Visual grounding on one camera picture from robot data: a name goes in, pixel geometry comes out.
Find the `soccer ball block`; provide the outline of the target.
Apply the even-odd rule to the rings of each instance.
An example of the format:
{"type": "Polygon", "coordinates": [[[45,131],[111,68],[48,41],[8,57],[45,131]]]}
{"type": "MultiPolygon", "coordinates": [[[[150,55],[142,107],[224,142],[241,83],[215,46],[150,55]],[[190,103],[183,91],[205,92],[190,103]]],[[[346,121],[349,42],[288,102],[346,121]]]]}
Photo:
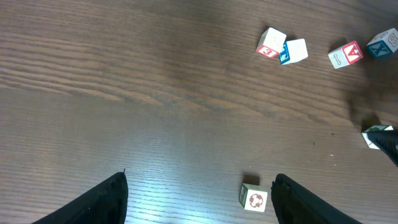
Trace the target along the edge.
{"type": "Polygon", "coordinates": [[[245,210],[265,212],[268,193],[259,185],[241,184],[239,203],[245,210]]]}

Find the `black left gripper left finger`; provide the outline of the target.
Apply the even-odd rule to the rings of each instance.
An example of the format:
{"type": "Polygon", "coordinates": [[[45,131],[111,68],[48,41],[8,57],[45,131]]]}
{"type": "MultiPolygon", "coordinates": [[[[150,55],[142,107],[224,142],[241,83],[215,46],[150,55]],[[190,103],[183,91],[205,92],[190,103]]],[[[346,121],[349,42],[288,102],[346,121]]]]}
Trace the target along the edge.
{"type": "Polygon", "coordinates": [[[127,200],[126,175],[117,172],[33,224],[124,224],[127,200]]]}

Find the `yellow-edged wooden block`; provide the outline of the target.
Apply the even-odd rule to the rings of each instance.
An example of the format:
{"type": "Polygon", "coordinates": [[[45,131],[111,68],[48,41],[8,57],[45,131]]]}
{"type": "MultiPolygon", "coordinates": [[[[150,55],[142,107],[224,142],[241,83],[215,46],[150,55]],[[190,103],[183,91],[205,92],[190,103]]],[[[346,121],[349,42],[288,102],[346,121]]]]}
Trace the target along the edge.
{"type": "Polygon", "coordinates": [[[381,148],[376,144],[374,135],[378,132],[393,131],[395,128],[391,125],[374,125],[361,132],[366,144],[371,149],[380,150],[381,148]]]}

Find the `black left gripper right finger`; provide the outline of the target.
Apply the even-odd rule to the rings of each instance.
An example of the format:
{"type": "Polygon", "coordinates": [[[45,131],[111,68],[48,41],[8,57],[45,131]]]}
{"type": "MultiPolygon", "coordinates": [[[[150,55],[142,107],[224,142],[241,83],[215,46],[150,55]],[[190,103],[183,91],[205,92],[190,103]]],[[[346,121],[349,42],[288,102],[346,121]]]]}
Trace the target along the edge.
{"type": "Polygon", "coordinates": [[[285,174],[273,181],[271,200],[279,223],[361,224],[285,174]]]}

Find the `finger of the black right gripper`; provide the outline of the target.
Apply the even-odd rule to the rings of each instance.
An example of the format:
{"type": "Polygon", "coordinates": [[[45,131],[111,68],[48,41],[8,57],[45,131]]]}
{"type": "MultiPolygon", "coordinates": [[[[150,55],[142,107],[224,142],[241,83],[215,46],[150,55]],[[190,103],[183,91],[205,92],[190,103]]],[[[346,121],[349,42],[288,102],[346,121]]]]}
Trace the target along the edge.
{"type": "Polygon", "coordinates": [[[397,130],[378,132],[374,135],[376,144],[381,148],[390,160],[398,166],[397,159],[397,130]]]}

